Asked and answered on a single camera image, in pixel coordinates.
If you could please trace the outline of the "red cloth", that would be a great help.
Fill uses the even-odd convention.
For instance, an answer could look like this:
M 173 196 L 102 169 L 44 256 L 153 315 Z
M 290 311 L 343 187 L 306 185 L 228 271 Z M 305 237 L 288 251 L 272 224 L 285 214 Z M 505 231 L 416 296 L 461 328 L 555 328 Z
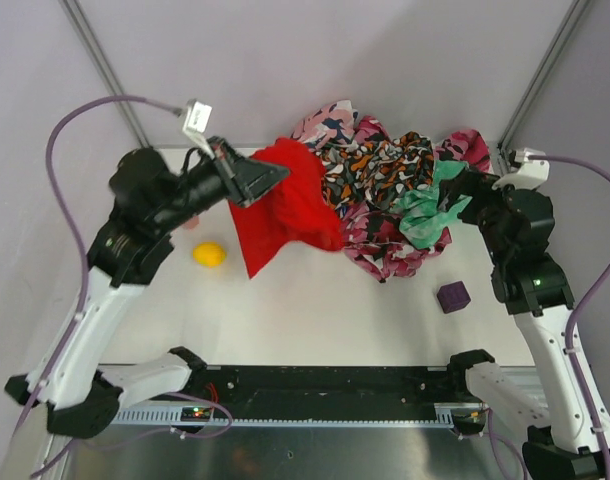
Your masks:
M 290 175 L 253 205 L 230 206 L 248 277 L 254 278 L 290 242 L 341 250 L 341 221 L 323 198 L 325 169 L 318 157 L 306 145 L 281 137 L 252 158 L 286 167 Z

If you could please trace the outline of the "orange black camouflage cloth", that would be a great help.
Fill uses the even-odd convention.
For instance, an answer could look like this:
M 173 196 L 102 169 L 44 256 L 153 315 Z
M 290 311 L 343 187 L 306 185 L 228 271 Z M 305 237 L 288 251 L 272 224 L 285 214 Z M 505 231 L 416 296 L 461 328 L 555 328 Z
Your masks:
M 339 215 L 361 203 L 388 211 L 406 193 L 433 183 L 432 142 L 413 131 L 396 139 L 326 146 L 316 156 L 325 168 L 323 198 Z

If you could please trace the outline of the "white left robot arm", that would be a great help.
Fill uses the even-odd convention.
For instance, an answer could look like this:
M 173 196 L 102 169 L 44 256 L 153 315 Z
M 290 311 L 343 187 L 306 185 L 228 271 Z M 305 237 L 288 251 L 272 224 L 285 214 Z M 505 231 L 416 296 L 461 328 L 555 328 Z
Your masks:
M 58 339 L 31 372 L 12 376 L 6 393 L 28 414 L 46 409 L 46 430 L 76 440 L 105 430 L 117 413 L 161 395 L 187 393 L 205 362 L 179 346 L 149 362 L 102 371 L 101 357 L 130 305 L 173 252 L 172 232 L 222 200 L 246 208 L 290 174 L 246 157 L 212 137 L 209 152 L 190 149 L 197 164 L 172 172 L 161 153 L 124 155 L 109 180 L 114 204 L 82 257 L 79 298 Z

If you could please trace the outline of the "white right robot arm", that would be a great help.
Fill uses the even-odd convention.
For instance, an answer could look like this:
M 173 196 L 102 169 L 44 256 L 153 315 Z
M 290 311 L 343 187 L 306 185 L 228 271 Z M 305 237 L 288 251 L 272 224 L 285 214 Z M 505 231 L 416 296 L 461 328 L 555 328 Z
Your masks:
M 531 353 L 546 404 L 507 379 L 486 351 L 455 354 L 447 365 L 461 391 L 481 400 L 522 441 L 534 479 L 610 479 L 610 415 L 572 323 L 576 304 L 563 269 L 548 253 L 555 220 L 536 189 L 463 170 L 439 186 L 438 207 L 469 202 L 459 219 L 481 233 L 491 284 Z

